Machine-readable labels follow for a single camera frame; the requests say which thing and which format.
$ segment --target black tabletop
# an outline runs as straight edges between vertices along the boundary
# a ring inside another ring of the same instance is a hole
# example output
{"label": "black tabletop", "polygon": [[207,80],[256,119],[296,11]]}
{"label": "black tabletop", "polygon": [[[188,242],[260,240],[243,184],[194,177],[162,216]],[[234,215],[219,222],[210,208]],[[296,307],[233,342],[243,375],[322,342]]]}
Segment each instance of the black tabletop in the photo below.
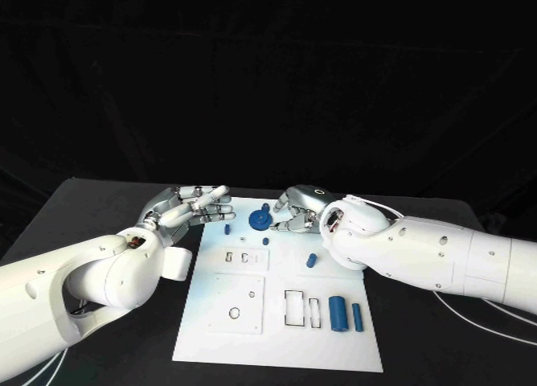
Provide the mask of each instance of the black tabletop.
{"label": "black tabletop", "polygon": [[[8,250],[2,265],[93,237],[116,234],[135,224],[144,204],[167,186],[69,179]],[[281,191],[232,188],[230,194],[276,199]],[[461,201],[358,195],[393,207],[406,216],[481,230],[475,214]],[[194,227],[178,243],[191,250],[193,256],[201,232],[203,227]],[[364,285],[384,368],[382,374],[172,362],[190,279],[185,282],[161,279],[149,301],[67,350],[51,386],[537,384],[537,347],[471,326],[431,292],[386,279],[370,269]],[[523,338],[537,340],[536,331],[516,324],[478,299],[452,295],[445,295],[445,299],[487,326],[493,323],[498,329],[506,328]],[[21,385],[37,370],[34,368],[4,385]]]}

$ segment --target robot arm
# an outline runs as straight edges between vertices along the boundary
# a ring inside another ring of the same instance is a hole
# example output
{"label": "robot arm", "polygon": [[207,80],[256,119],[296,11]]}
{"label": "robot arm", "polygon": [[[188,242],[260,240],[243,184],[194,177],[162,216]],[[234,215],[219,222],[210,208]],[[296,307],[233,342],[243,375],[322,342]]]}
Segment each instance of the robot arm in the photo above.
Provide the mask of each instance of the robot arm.
{"label": "robot arm", "polygon": [[[184,281],[188,227],[230,220],[227,187],[167,189],[135,227],[0,268],[0,382],[74,345],[151,297],[160,277]],[[102,308],[72,314],[61,288]]]}
{"label": "robot arm", "polygon": [[487,298],[537,314],[537,243],[397,212],[396,217],[387,219],[351,195],[312,216],[322,246],[345,268],[369,266],[422,289]]}

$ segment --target circular hole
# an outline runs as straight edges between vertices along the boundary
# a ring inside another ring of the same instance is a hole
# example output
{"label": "circular hole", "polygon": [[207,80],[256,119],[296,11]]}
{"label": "circular hole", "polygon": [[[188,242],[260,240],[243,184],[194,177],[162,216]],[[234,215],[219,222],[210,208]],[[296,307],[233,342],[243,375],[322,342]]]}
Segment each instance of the circular hole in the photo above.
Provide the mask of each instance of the circular hole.
{"label": "circular hole", "polygon": [[232,308],[229,314],[230,314],[232,319],[237,319],[239,318],[239,308],[236,308],[236,307]]}

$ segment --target oval hole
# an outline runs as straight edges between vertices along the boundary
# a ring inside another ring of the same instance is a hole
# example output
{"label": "oval hole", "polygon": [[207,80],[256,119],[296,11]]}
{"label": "oval hole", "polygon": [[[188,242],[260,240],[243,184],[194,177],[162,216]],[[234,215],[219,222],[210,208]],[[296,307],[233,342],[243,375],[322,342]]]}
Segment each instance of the oval hole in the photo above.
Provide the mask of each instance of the oval hole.
{"label": "oval hole", "polygon": [[25,283],[25,292],[31,299],[37,298],[37,289],[34,288],[31,282]]}
{"label": "oval hole", "polygon": [[237,319],[239,318],[239,308],[232,308],[230,309],[230,318]]}

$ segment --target white cable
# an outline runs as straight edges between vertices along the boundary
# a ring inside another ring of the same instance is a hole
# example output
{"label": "white cable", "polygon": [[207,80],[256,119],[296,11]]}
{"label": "white cable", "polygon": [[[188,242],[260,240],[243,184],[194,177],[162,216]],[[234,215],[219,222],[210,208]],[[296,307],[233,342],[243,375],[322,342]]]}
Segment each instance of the white cable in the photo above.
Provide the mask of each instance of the white cable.
{"label": "white cable", "polygon": [[60,363],[57,364],[57,368],[56,368],[56,370],[54,370],[54,373],[51,374],[51,377],[50,377],[50,379],[49,379],[49,382],[47,382],[47,384],[46,384],[44,386],[49,386],[49,385],[50,385],[51,380],[53,380],[54,377],[56,377],[56,373],[57,373],[57,371],[60,370],[60,366],[61,366],[63,359],[66,358],[66,353],[67,353],[67,349],[63,351]]}
{"label": "white cable", "polygon": [[490,305],[493,306],[497,310],[501,310],[504,313],[507,313],[510,316],[513,316],[514,318],[520,319],[521,321],[524,321],[526,323],[529,324],[533,324],[534,326],[537,326],[537,322],[533,322],[533,320],[529,320],[526,319],[523,316],[514,314],[513,312],[510,312],[508,310],[506,310],[503,307],[500,307],[498,305],[495,305],[488,299],[482,299],[482,301]]}
{"label": "white cable", "polygon": [[53,357],[51,357],[51,360],[49,361],[49,363],[44,365],[44,367],[40,369],[38,373],[33,376],[33,378],[21,385],[21,386],[27,386],[36,379],[37,377],[43,374],[44,370],[50,367],[51,363],[54,362],[57,356],[60,355],[61,353],[59,352]]}
{"label": "white cable", "polygon": [[491,330],[490,328],[485,328],[484,326],[481,326],[480,324],[477,324],[475,322],[472,322],[471,320],[468,320],[454,309],[452,307],[449,306],[449,304],[444,301],[442,297],[436,294],[436,292],[433,292],[433,296],[436,296],[436,298],[442,301],[442,304],[448,307],[448,309],[451,310],[451,312],[467,322],[467,323],[471,323],[475,327],[480,327],[484,331],[488,331],[488,332],[493,332],[493,334],[495,335],[500,335],[500,336],[504,336],[504,338],[507,339],[513,339],[516,340],[517,342],[523,342],[526,344],[533,344],[533,346],[537,346],[537,342],[531,342],[529,340],[524,340],[524,339],[519,339],[516,338],[516,336],[508,336],[507,334],[503,334],[501,332],[497,332],[495,330]]}
{"label": "white cable", "polygon": [[376,205],[377,207],[383,207],[384,209],[387,209],[390,211],[390,213],[393,213],[399,219],[405,216],[399,211],[396,211],[395,209],[392,209],[390,207],[387,207],[382,203],[376,203],[373,201],[369,201],[367,199],[363,199],[361,197],[358,197],[358,199],[361,199],[361,201],[364,203],[370,203],[370,204]]}

